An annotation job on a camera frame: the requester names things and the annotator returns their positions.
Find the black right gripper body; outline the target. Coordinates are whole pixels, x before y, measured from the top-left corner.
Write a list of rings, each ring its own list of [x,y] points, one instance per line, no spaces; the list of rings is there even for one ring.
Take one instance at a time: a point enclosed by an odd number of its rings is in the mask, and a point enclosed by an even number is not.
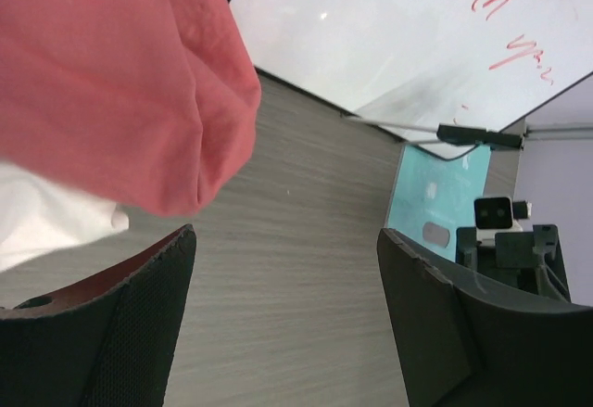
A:
[[[488,235],[475,227],[460,227],[456,232],[456,263],[524,292],[571,300],[559,231],[554,224]]]

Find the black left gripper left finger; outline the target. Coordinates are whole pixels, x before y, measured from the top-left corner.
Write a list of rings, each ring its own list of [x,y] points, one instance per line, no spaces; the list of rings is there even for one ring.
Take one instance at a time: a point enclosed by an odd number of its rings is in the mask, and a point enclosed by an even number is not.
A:
[[[100,273],[2,309],[2,405],[163,405],[195,257],[187,224]]]

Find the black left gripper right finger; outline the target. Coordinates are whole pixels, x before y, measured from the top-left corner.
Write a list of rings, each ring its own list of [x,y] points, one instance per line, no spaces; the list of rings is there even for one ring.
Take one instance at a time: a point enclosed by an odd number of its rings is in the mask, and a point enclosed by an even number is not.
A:
[[[592,310],[506,286],[393,229],[377,256],[412,406],[588,406]]]

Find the teal cutting board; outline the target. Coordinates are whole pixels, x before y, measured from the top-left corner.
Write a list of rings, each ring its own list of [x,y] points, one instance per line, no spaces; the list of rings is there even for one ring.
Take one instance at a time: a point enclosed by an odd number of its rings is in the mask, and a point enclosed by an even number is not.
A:
[[[485,147],[451,161],[405,147],[385,226],[454,261],[456,231],[474,225],[473,203],[484,194],[489,163]]]

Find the white dry erase board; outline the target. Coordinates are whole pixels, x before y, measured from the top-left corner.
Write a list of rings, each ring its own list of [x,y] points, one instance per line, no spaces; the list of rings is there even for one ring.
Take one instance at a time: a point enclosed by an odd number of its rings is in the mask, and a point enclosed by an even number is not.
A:
[[[592,0],[232,0],[254,64],[441,159],[592,71]]]

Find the red t shirt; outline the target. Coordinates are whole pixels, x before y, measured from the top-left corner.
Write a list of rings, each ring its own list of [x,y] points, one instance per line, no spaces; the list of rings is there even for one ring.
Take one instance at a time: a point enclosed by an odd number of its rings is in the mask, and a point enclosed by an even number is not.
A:
[[[249,161],[259,77],[227,0],[1,0],[1,156],[160,216]]]

